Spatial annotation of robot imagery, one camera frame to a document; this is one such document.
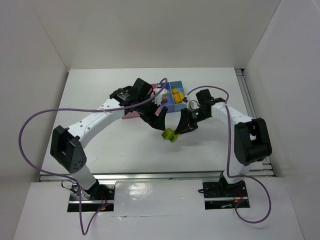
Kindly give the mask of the lime green lego cluster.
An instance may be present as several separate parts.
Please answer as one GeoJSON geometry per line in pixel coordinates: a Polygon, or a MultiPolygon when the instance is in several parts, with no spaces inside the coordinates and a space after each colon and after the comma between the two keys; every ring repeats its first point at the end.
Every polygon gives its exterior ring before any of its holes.
{"type": "Polygon", "coordinates": [[[176,134],[171,128],[165,129],[161,134],[164,140],[170,141],[171,143],[174,143],[178,139],[179,135],[179,133],[176,134]]]}

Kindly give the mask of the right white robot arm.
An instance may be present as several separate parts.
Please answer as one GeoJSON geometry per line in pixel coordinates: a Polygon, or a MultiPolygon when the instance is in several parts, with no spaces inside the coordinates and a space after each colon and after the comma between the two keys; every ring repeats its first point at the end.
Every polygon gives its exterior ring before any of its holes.
{"type": "Polygon", "coordinates": [[[228,105],[221,97],[214,98],[208,89],[196,94],[197,108],[184,98],[186,107],[181,110],[180,120],[174,135],[193,132],[198,123],[215,118],[226,124],[228,129],[228,147],[226,169],[220,174],[214,192],[224,197],[236,193],[252,164],[261,162],[272,153],[267,125],[262,118],[252,118],[228,105]]]}

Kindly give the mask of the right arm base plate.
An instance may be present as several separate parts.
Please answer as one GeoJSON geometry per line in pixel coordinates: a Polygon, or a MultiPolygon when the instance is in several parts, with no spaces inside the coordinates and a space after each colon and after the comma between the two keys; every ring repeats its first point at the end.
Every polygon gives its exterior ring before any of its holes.
{"type": "Polygon", "coordinates": [[[238,208],[250,208],[247,187],[244,181],[236,183],[222,190],[218,182],[203,182],[202,189],[198,193],[204,197],[206,210],[224,210],[238,208]]]}

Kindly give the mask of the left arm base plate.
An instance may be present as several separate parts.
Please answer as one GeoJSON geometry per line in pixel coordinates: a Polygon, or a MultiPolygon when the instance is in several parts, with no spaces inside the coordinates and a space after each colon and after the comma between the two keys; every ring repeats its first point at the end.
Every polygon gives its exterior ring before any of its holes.
{"type": "MultiPolygon", "coordinates": [[[[100,191],[96,196],[91,197],[86,192],[81,191],[81,206],[83,212],[95,212],[98,208],[102,209],[101,212],[113,212],[114,211],[114,198],[115,198],[115,183],[104,184],[103,191],[100,191]]],[[[76,184],[73,184],[71,187],[67,187],[70,191],[69,200],[68,200],[68,213],[78,213],[79,212],[79,203],[80,195],[79,189],[76,184]]]]}

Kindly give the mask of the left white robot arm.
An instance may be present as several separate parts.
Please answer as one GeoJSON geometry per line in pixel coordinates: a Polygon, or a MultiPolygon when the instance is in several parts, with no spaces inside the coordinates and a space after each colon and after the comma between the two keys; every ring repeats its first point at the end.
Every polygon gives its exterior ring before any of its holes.
{"type": "Polygon", "coordinates": [[[57,126],[52,132],[50,155],[75,179],[91,199],[107,194],[105,187],[87,167],[85,147],[102,130],[131,112],[156,130],[165,130],[167,107],[156,113],[169,91],[164,78],[157,88],[141,78],[132,86],[119,88],[93,113],[68,127],[57,126]]]}

